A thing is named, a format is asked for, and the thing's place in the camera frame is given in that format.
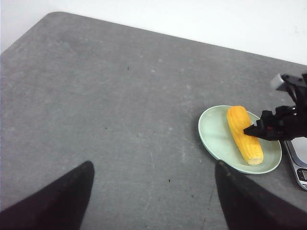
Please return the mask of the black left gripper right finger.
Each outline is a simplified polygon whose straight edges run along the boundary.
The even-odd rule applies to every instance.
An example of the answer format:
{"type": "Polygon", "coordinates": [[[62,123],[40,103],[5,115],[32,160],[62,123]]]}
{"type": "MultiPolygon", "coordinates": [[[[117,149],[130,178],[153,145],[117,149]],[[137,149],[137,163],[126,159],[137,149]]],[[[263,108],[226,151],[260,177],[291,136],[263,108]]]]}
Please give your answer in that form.
{"type": "Polygon", "coordinates": [[[305,230],[307,213],[269,192],[222,160],[215,181],[230,230],[305,230]]]}

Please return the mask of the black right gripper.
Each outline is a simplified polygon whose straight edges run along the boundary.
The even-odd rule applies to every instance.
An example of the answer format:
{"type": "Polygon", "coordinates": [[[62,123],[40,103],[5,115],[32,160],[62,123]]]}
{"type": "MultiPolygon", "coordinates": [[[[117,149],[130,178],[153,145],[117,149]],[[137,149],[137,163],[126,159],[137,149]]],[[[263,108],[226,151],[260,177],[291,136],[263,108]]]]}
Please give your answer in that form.
{"type": "Polygon", "coordinates": [[[244,129],[244,134],[264,140],[294,139],[307,136],[307,74],[300,77],[290,74],[277,74],[271,87],[287,92],[294,106],[280,106],[272,111],[262,111],[255,124],[244,129]]]}

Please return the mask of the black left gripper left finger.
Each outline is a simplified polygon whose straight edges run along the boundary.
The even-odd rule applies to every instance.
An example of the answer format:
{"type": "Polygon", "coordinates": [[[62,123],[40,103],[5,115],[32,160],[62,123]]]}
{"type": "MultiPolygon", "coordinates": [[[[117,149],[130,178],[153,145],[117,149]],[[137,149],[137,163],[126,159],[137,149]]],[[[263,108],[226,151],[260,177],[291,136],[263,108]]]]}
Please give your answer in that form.
{"type": "Polygon", "coordinates": [[[0,213],[2,230],[78,230],[91,196],[94,165],[85,161],[0,213]]]}

